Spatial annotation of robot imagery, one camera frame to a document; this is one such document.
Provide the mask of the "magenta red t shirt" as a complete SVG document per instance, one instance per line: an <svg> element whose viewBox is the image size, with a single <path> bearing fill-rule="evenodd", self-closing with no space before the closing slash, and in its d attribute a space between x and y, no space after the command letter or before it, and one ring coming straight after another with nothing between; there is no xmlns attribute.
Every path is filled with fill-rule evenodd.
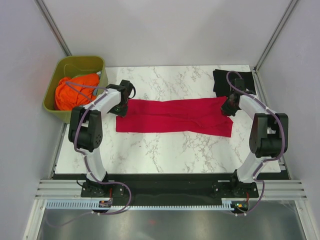
<svg viewBox="0 0 320 240"><path fill-rule="evenodd" d="M132 99L125 117L116 117L118 133L193 132L232 136L233 121L222 114L225 97L155 101Z"/></svg>

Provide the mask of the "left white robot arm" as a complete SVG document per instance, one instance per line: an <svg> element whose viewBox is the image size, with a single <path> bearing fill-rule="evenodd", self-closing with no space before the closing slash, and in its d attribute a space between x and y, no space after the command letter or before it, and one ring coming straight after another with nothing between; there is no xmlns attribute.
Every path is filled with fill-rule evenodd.
<svg viewBox="0 0 320 240"><path fill-rule="evenodd" d="M76 106L71 111L68 140L73 143L75 152L82 155L86 178L94 182L92 191L99 197L106 196L110 191L108 174L103 166L100 145L103 140L104 115L113 114L125 117L128 112L130 95L136 93L129 80L120 84L109 84L97 87L102 90L95 100L83 106Z"/></svg>

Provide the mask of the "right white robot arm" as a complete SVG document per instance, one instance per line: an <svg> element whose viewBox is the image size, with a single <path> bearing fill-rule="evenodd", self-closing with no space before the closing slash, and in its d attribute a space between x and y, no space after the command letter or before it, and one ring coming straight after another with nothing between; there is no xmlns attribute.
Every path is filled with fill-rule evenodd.
<svg viewBox="0 0 320 240"><path fill-rule="evenodd" d="M251 119L249 149L246 160L234 171L229 191L235 197L247 191L247 185L257 180L258 174L269 162L278 161L288 149L289 117L276 113L262 103L255 94L250 94L244 79L227 79L229 96L221 107L225 116L235 116L244 111Z"/></svg>

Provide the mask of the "folded black t shirt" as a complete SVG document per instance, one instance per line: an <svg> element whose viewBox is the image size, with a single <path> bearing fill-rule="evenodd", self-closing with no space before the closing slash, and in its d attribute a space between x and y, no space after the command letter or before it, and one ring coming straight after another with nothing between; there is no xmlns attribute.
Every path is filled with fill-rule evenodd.
<svg viewBox="0 0 320 240"><path fill-rule="evenodd" d="M230 85L227 82L228 70L215 69L212 74L214 78L213 92L217 97L228 97L230 93ZM255 83L253 74L251 72L238 71L241 77L244 79L244 85L246 89L253 94L256 94Z"/></svg>

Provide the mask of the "orange t shirt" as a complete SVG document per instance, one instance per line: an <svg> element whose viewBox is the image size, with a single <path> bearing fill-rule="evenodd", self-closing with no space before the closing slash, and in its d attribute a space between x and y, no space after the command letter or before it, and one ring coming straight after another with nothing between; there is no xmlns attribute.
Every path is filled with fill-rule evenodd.
<svg viewBox="0 0 320 240"><path fill-rule="evenodd" d="M62 78L55 89L54 109L71 111L74 107L89 104L97 98L94 87L99 83L100 78L96 73Z"/></svg>

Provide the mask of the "olive green plastic bin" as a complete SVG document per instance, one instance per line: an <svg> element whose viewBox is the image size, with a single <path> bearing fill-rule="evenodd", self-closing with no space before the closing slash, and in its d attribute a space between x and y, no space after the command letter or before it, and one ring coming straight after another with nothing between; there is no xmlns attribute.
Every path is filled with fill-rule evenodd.
<svg viewBox="0 0 320 240"><path fill-rule="evenodd" d="M99 75L99 84L97 87L94 87L94 95L97 99L98 95L103 93L103 90L98 89L98 87L104 89L109 84L104 59L99 56L90 55L68 56L61 59L56 65L43 99L44 109L58 117L60 120L62 120L62 122L69 124L71 119L71 110L55 110L54 107L55 90L59 84L59 81L64 77L74 78L93 73Z"/></svg>

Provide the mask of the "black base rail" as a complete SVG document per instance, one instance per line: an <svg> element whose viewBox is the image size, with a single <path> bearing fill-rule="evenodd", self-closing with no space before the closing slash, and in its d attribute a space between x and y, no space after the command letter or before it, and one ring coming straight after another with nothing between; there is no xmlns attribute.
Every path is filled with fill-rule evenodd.
<svg viewBox="0 0 320 240"><path fill-rule="evenodd" d="M257 182L234 186L233 173L109 174L107 184L87 179L85 174L54 174L54 180L72 180L81 197L111 197L116 203L217 204L223 199L254 199L258 187L289 179L286 171L260 173Z"/></svg>

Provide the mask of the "right aluminium frame post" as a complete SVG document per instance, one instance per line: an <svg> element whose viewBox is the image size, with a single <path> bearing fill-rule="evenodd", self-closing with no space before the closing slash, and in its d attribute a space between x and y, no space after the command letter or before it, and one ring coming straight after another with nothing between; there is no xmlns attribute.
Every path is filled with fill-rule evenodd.
<svg viewBox="0 0 320 240"><path fill-rule="evenodd" d="M257 73L260 68L262 67L263 63L265 62L267 56L271 52L273 46L275 45L276 41L278 40L280 34L282 33L283 29L285 28L287 22L289 21L291 15L293 14L294 10L296 9L299 0L290 0L287 7L285 8L284 13L282 14L278 24L276 25L270 39L268 40L262 54L260 55L257 63L253 67L253 71Z"/></svg>

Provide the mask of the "aluminium frame post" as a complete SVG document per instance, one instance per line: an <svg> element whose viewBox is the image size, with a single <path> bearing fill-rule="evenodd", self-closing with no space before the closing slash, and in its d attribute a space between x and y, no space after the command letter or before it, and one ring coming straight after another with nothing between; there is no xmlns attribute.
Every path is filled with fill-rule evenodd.
<svg viewBox="0 0 320 240"><path fill-rule="evenodd" d="M282 33L283 29L285 28L287 22L289 21L291 15L293 14L294 10L296 9L299 0L290 0L287 7L285 8L284 13L282 14L278 24L276 25L270 39L268 40L262 54L260 55L257 63L253 67L253 71L257 73L260 68L262 67L263 63L265 62L267 56L271 52L273 46L275 45L276 41L278 40L280 34Z"/></svg>
<svg viewBox="0 0 320 240"><path fill-rule="evenodd" d="M59 30L52 14L50 13L49 8L47 7L44 0L34 0L35 4L37 5L40 13L44 17L47 25L49 26L51 32L53 33L56 41L58 42L60 48L64 52L66 56L71 56L72 52L70 51L61 31Z"/></svg>

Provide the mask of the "left aluminium frame post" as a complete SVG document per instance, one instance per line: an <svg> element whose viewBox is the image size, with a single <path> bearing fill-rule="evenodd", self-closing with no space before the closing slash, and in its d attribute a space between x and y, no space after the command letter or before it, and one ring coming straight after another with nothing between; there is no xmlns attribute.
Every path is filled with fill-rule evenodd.
<svg viewBox="0 0 320 240"><path fill-rule="evenodd" d="M37 5L40 13L44 17L47 25L49 26L51 32L53 33L56 41L58 42L60 48L64 52L66 56L71 56L72 52L70 51L61 31L59 30L52 14L50 13L49 8L47 7L44 0L34 0L35 4Z"/></svg>

